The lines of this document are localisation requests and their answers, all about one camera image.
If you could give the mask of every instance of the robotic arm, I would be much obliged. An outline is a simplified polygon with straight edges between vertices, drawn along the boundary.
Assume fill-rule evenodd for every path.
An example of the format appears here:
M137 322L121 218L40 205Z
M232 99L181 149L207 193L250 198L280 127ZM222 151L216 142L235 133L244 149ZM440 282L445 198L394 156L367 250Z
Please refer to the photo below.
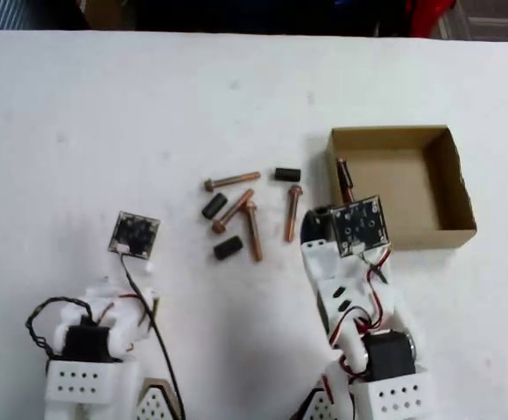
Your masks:
M185 420L178 385L155 322L157 293L152 288L140 290L123 260L126 256L148 258L158 222L120 213L110 250L120 255L127 284L106 277L88 287L82 297L46 300L26 321L32 339L49 358L45 420ZM60 311L61 321L50 346L36 335L32 321L55 302L67 304ZM134 343L146 339L151 329L165 354L175 393L166 380L145 378L131 355Z
M330 363L293 419L419 418L430 411L429 377L419 363L423 334L390 284L385 218L378 196L354 201L338 161L345 204L309 211L301 253L332 348Z

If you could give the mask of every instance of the circuit board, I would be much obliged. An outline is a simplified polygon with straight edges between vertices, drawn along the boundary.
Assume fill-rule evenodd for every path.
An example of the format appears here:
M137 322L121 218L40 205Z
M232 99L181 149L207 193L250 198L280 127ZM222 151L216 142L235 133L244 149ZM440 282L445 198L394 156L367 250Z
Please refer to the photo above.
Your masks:
M342 258L388 243L385 216L377 195L333 208L330 215Z
M148 260L159 224L157 219L120 212L108 251L119 252L118 245L124 245L128 249L125 254Z

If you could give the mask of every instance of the red object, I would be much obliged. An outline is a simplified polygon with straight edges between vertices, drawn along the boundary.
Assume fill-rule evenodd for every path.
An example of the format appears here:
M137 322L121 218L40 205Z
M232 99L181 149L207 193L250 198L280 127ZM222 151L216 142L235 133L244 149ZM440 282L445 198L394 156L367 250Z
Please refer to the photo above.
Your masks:
M412 13L410 36L428 38L439 18L455 4L456 0L407 0L406 10Z

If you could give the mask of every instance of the mounting hole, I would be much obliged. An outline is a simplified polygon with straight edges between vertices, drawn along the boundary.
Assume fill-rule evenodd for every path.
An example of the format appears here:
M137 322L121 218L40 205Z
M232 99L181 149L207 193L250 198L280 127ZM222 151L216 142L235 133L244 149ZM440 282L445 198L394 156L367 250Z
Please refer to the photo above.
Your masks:
M345 311L346 309L348 309L349 304L351 304L350 300L344 300L342 302L342 304L340 304L340 306L338 306L338 311L339 312Z
M338 297L340 297L340 296L341 296L344 292L345 292L345 287L340 286L340 287L338 287L338 288L335 290L335 292L334 292L334 294L333 294L332 296L333 296L334 298L338 298Z

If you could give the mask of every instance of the cardboard box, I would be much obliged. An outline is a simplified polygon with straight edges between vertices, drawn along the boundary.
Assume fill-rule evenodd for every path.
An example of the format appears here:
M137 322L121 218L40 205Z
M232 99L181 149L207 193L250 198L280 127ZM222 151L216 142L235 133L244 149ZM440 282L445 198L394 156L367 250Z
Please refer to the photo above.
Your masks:
M342 195L336 158L345 158L356 200L378 194L395 249L451 249L476 234L460 158L446 126L332 129L332 194Z

